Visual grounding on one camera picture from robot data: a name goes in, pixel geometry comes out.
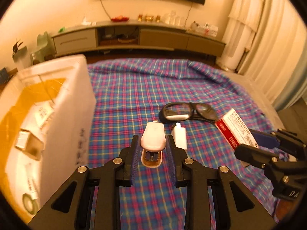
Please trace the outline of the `red white card box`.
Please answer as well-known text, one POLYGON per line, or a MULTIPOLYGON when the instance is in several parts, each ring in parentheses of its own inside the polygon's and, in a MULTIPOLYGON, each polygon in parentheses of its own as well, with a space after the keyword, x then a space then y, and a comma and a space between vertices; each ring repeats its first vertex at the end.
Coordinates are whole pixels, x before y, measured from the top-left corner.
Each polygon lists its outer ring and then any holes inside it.
POLYGON ((241 144, 259 148, 251 131, 233 108, 218 119, 215 126, 225 137, 233 150, 241 144))

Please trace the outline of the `black frame glasses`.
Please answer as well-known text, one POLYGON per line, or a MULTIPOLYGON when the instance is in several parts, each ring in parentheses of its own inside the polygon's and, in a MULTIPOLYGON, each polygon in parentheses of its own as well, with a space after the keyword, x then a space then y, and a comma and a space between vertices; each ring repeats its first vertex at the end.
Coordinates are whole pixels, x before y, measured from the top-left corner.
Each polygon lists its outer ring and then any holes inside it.
POLYGON ((216 111, 206 103, 171 102, 159 112, 162 123, 183 122, 186 120, 205 121, 214 124, 218 120, 216 111))

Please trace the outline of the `white stapler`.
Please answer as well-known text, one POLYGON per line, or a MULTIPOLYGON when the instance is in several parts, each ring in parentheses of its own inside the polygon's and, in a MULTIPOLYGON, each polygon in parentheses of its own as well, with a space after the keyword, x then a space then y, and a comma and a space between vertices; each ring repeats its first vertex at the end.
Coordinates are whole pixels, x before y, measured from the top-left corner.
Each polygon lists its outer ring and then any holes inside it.
POLYGON ((140 140, 141 162, 147 168, 158 168, 162 164, 166 147, 164 125, 158 121, 148 122, 140 140))

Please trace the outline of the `green tape roll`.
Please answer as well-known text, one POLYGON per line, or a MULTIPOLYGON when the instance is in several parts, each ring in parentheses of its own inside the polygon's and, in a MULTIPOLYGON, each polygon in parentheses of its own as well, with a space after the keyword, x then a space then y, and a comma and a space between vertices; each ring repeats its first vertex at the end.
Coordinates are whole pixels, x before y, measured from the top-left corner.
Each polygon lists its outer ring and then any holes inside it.
POLYGON ((31 215, 35 215, 39 210, 39 205, 37 203, 37 200, 32 199, 32 197, 29 194, 22 195, 22 203, 25 210, 31 215))

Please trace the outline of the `square gold tin box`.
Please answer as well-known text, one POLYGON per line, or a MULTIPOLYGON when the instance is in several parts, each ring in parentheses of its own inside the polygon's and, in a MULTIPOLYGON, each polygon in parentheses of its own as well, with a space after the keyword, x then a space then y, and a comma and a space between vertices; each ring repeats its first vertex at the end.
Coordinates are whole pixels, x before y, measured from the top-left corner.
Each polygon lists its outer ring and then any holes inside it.
POLYGON ((40 161, 44 142, 36 137, 31 131, 20 130, 15 140, 15 148, 24 153, 29 158, 40 161))

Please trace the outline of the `small white bottle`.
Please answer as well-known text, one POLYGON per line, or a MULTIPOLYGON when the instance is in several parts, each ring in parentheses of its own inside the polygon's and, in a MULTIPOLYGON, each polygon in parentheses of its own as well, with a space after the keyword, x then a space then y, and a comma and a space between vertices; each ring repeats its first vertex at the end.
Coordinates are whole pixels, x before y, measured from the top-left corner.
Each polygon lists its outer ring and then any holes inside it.
POLYGON ((176 147, 187 151, 186 128, 182 127, 180 122, 175 124, 171 135, 173 136, 176 147))

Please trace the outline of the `white air purifier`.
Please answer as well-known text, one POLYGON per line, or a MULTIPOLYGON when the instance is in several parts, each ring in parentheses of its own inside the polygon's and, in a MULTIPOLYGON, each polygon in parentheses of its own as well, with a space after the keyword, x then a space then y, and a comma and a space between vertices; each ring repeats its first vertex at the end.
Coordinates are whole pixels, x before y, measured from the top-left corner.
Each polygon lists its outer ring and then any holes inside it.
POLYGON ((231 47, 230 44, 225 46, 224 51, 220 57, 216 58, 216 64, 224 70, 234 72, 239 66, 243 54, 246 51, 246 47, 237 46, 236 48, 231 47))

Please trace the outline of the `white foam box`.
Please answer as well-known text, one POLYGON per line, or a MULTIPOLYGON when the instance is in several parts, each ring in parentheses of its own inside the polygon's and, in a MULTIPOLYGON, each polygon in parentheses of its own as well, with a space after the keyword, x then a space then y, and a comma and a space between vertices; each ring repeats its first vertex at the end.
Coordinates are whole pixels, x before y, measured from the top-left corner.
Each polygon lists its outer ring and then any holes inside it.
POLYGON ((88 162, 88 146, 96 99, 84 55, 47 61, 19 71, 1 93, 1 192, 17 216, 28 223, 22 195, 40 208, 76 168, 88 162), (34 106, 53 104, 43 128, 34 106), (20 130, 44 142, 40 161, 15 148, 20 130))

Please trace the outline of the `white tea box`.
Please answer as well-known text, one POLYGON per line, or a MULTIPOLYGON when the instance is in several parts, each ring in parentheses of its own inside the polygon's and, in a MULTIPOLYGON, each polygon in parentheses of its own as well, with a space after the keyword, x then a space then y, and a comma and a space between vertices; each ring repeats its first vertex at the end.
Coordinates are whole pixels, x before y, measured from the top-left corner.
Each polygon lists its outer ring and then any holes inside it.
POLYGON ((53 113, 53 104, 50 101, 44 101, 38 105, 35 105, 33 116, 37 126, 39 128, 43 128, 53 113))

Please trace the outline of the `white curtain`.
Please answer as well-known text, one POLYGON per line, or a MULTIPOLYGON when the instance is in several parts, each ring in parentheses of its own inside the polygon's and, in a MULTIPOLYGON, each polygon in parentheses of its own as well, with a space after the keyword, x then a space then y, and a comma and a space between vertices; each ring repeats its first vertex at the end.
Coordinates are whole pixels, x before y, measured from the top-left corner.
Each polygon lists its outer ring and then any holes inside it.
POLYGON ((276 110, 306 92, 306 25, 290 0, 234 0, 222 40, 246 47, 234 72, 253 80, 276 110))

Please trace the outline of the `blue plaid cloth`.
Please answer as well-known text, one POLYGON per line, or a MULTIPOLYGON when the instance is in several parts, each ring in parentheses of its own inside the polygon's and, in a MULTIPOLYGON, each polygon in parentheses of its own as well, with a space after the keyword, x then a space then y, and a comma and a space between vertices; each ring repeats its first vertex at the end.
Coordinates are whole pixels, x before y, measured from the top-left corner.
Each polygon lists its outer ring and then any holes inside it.
MULTIPOLYGON (((275 128, 247 91, 223 72, 189 60, 116 59, 88 66, 96 97, 89 139, 88 166, 104 165, 141 135, 148 122, 170 102, 206 103, 218 116, 234 109, 251 129, 275 128)), ((220 134, 208 122, 185 121, 187 154, 204 166, 228 166, 275 215, 278 199, 263 171, 243 167, 220 134)), ((172 184, 168 163, 158 168, 139 165, 132 187, 120 190, 122 229, 183 229, 186 189, 172 184)))

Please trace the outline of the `green plastic stool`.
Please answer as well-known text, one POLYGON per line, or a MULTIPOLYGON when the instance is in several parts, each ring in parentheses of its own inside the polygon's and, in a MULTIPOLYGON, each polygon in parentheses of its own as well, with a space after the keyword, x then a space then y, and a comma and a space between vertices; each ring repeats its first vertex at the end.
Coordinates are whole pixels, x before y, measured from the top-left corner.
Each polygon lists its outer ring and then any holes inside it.
POLYGON ((36 40, 36 48, 30 53, 31 63, 33 65, 52 60, 55 56, 53 40, 47 32, 39 34, 36 40))

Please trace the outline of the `long grey tv cabinet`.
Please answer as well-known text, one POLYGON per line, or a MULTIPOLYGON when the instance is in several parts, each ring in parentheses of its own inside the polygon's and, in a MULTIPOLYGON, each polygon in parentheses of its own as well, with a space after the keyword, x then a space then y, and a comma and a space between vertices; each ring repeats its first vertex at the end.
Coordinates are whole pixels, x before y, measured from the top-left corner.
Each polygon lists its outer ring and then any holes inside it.
POLYGON ((57 56, 96 50, 156 49, 220 57, 225 43, 184 27, 161 22, 98 22, 64 29, 52 37, 57 56))

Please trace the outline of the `red fruit plate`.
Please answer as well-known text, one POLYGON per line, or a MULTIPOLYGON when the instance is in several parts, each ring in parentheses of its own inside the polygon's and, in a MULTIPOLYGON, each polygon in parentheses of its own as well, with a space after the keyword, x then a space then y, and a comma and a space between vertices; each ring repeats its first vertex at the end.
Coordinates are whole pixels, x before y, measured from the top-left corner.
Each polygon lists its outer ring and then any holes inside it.
POLYGON ((126 21, 129 21, 129 17, 124 17, 124 16, 118 16, 118 17, 114 17, 114 18, 111 18, 111 21, 112 22, 126 22, 126 21))

